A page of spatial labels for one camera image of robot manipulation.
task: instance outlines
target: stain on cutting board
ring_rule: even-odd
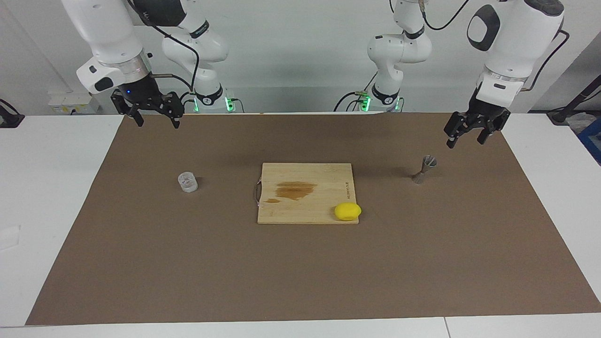
[[[315,191],[316,184],[307,182],[282,182],[275,191],[277,197],[298,201]]]

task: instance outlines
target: white table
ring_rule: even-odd
[[[19,245],[0,251],[1,337],[601,337],[601,314],[21,327],[121,119],[27,117],[0,130],[0,206],[8,206],[0,226],[21,229]],[[544,115],[515,114],[503,134],[601,298],[601,167],[569,128]]]

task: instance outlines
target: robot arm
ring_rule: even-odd
[[[195,75],[194,94],[205,109],[228,108],[229,103],[217,73],[210,63],[227,58],[229,47],[210,26],[202,14],[197,0],[133,0],[134,6],[144,15],[142,21],[157,26],[179,27],[187,34],[173,34],[176,40],[196,50],[200,56],[197,68],[196,55],[170,38],[163,39],[163,52],[167,58]]]
[[[93,94],[117,87],[111,100],[120,114],[133,118],[138,126],[144,120],[140,110],[152,110],[169,117],[175,128],[184,107],[177,93],[166,95],[151,72],[142,43],[133,32],[133,24],[122,0],[62,0],[67,14],[81,37],[90,45],[93,57],[80,67],[77,75]],[[197,0],[128,0],[147,25],[177,26],[188,32],[173,37],[201,56],[198,62],[190,49],[165,38],[167,57],[195,74],[191,94],[207,108],[233,109],[209,62],[223,61],[228,46],[217,35],[198,9]]]
[[[397,0],[394,20],[403,33],[373,37],[368,47],[368,55],[378,71],[371,88],[375,98],[372,105],[384,111],[392,109],[398,101],[403,82],[401,64],[424,62],[432,52],[418,0]]]
[[[480,8],[468,27],[473,47],[488,53],[467,112],[455,112],[445,127],[447,145],[475,128],[484,144],[511,114],[507,108],[557,36],[564,17],[559,0],[508,0]]]
[[[93,94],[118,87],[111,95],[117,112],[144,124],[140,110],[169,117],[175,128],[183,116],[177,93],[159,91],[142,43],[133,33],[132,20],[121,0],[62,0],[67,14],[93,57],[77,70]]]

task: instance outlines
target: cable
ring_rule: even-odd
[[[186,45],[185,43],[181,42],[180,40],[177,40],[176,38],[174,38],[170,34],[167,34],[164,30],[160,29],[155,24],[153,24],[152,22],[150,22],[150,20],[148,20],[146,18],[146,16],[136,7],[136,5],[133,4],[132,0],[127,0],[127,3],[138,14],[138,16],[140,17],[140,19],[142,19],[142,22],[144,22],[145,25],[154,28],[157,32],[163,34],[163,36],[165,36],[166,38],[168,38],[170,40],[173,40],[174,42],[176,42],[179,45],[184,46],[185,48],[191,50],[194,53],[194,55],[196,55],[196,68],[194,68],[194,72],[192,74],[192,81],[191,81],[191,84],[190,84],[190,87],[192,88],[191,91],[194,91],[194,82],[196,81],[196,73],[198,71],[198,66],[200,65],[200,55],[198,55],[198,52],[194,48]]]
[[[593,95],[589,96],[589,97],[588,97],[586,100],[583,100],[581,103],[579,103],[579,105],[580,105],[580,104],[583,104],[583,103],[584,103],[584,102],[586,102],[586,101],[590,101],[590,100],[594,99],[594,98],[595,98],[595,97],[597,97],[599,94],[601,94],[601,90],[599,90],[599,91],[598,91],[598,92],[596,92],[595,94],[593,94]],[[566,107],[567,107],[567,106],[563,106],[563,107],[559,107],[559,108],[551,109],[551,110],[549,110],[549,111],[545,112],[545,114],[547,114],[547,113],[549,113],[549,112],[560,111],[560,110],[563,110],[563,109],[565,109]]]
[[[538,70],[538,73],[536,73],[536,76],[534,77],[534,80],[532,81],[530,88],[522,88],[520,91],[531,91],[534,88],[534,86],[536,85],[536,82],[538,81],[538,77],[543,72],[543,69],[545,69],[545,66],[547,66],[547,63],[549,62],[549,60],[551,60],[551,58],[566,44],[566,42],[568,40],[570,40],[570,33],[564,31],[563,29],[560,29],[558,31],[558,33],[564,34],[566,36],[566,38],[563,40],[563,42],[561,42],[559,44],[559,46],[557,46],[557,48],[555,48],[555,50],[551,54],[549,54],[547,59],[543,62],[542,66],[540,66],[540,69]]]
[[[186,107],[186,104],[187,104],[187,103],[190,103],[190,102],[192,102],[192,103],[194,103],[194,104],[196,105],[196,101],[194,101],[194,100],[192,100],[192,99],[191,99],[191,100],[186,100],[185,102],[183,102],[183,103],[182,103],[182,105],[184,106],[184,109],[186,109],[186,108],[185,108],[185,107]]]
[[[399,100],[403,100],[403,104],[401,105],[401,110],[399,112],[403,112],[403,108],[405,108],[405,98],[401,97]]]
[[[334,111],[338,110],[338,107],[340,106],[340,104],[342,103],[342,101],[344,101],[344,99],[346,99],[349,96],[353,96],[356,95],[356,93],[354,91],[351,91],[350,93],[347,93],[346,95],[344,95],[342,97],[342,99],[340,99],[340,101],[338,101],[338,103],[336,103],[336,107],[334,107]]]
[[[6,105],[10,109],[12,109],[15,113],[17,113],[17,115],[20,115],[19,112],[17,111],[17,109],[15,109],[10,103],[8,103],[8,102],[6,102],[5,100],[2,100],[2,99],[0,99],[0,102],[4,103],[4,105]]]
[[[374,76],[371,78],[371,80],[368,82],[368,84],[365,86],[365,88],[363,88],[363,91],[366,91],[367,88],[369,88],[370,84],[374,81],[376,76],[377,76],[377,72],[374,74]],[[356,108],[357,108],[357,103],[355,103],[355,106],[353,107],[353,111],[355,111]]]
[[[423,10],[421,11],[421,15],[424,17],[424,21],[426,22],[426,25],[432,29],[433,31],[442,31],[443,29],[445,29],[446,27],[449,27],[449,25],[457,18],[457,16],[459,15],[459,13],[461,13],[461,11],[463,10],[463,8],[465,8],[465,5],[467,5],[469,2],[469,0],[465,0],[465,2],[463,3],[463,5],[461,5],[461,7],[459,7],[459,10],[457,10],[457,12],[455,13],[455,15],[453,15],[453,17],[451,18],[451,20],[449,20],[449,22],[447,22],[446,25],[442,26],[442,27],[432,27],[432,25],[428,22],[428,19],[426,18],[426,8],[423,7]]]
[[[240,99],[232,99],[232,102],[234,102],[234,101],[240,102],[240,105],[242,106],[242,113],[246,114],[246,111],[244,110],[244,103],[242,103],[242,100],[240,100]]]
[[[357,107],[357,103],[361,103],[361,100],[354,100],[354,101],[351,101],[351,102],[349,103],[349,105],[348,105],[348,106],[346,106],[346,110],[345,110],[345,111],[349,111],[350,105],[352,105],[353,103],[355,104],[355,107]]]
[[[186,80],[182,79],[181,77],[179,77],[175,74],[153,74],[152,78],[153,79],[169,79],[169,78],[177,79],[177,80],[181,81],[182,83],[184,83],[186,85],[186,87],[188,87],[188,89],[190,89],[190,91],[193,91],[191,84],[189,84]]]
[[[188,95],[192,95],[192,93],[188,92],[188,93],[183,93],[182,96],[180,96],[180,101],[182,101],[184,99],[184,97],[188,96]]]

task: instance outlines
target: lemon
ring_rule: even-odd
[[[354,221],[361,214],[361,207],[356,203],[341,203],[334,209],[334,214],[341,221]]]

